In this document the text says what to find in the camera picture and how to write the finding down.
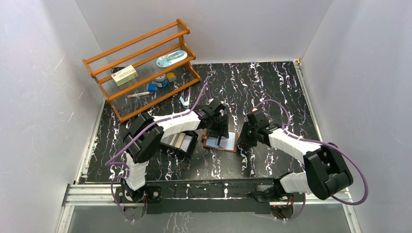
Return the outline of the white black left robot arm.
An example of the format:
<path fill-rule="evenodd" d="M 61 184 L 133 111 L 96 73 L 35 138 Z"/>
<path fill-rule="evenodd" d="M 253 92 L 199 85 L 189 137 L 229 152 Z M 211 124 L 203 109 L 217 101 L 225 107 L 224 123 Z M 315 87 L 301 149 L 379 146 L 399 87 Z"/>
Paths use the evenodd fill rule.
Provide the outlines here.
<path fill-rule="evenodd" d="M 212 137 L 229 136 L 227 107 L 218 100 L 209 104 L 186 109 L 165 116 L 152 116 L 144 112 L 131 124 L 123 143 L 127 146 L 125 178 L 126 195 L 133 202 L 145 196 L 145 173 L 147 161 L 160 146 L 163 138 L 186 131 L 206 129 Z"/>

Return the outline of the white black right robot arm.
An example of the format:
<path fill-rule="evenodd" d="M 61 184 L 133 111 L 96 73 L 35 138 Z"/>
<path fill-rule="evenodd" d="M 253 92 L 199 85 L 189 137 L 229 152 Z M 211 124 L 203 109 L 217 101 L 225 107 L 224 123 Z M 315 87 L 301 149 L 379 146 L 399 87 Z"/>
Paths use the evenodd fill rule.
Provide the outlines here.
<path fill-rule="evenodd" d="M 272 187 L 258 191 L 259 196 L 270 193 L 286 201 L 293 193 L 308 193 L 326 200 L 353 184 L 343 156 L 331 144 L 298 139 L 279 124 L 271 124 L 260 110 L 247 114 L 237 145 L 249 149 L 258 143 L 281 150 L 304 165 L 303 172 L 290 172 L 275 178 Z"/>

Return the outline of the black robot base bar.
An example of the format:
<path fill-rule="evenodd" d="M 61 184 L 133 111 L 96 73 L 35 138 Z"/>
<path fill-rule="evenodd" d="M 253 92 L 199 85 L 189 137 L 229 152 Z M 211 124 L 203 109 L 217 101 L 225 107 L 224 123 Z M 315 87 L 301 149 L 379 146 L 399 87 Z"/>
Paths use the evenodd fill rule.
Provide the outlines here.
<path fill-rule="evenodd" d="M 258 195 L 274 185 L 273 178 L 148 181 L 137 191 L 130 190 L 125 181 L 114 192 L 114 200 L 127 213 L 133 207 L 143 207 L 146 214 L 177 212 L 224 213 L 252 212 L 290 218 L 293 215 L 294 195 L 274 198 L 270 193 Z"/>

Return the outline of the orange leather card holder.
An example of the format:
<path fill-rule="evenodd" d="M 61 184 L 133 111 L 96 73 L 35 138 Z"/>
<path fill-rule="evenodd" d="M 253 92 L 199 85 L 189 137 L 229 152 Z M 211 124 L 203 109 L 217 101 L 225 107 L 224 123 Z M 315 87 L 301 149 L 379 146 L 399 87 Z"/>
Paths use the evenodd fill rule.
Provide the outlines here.
<path fill-rule="evenodd" d="M 203 147 L 235 153 L 237 152 L 238 138 L 238 132 L 229 132 L 228 138 L 224 136 L 211 137 L 204 133 L 202 135 Z"/>

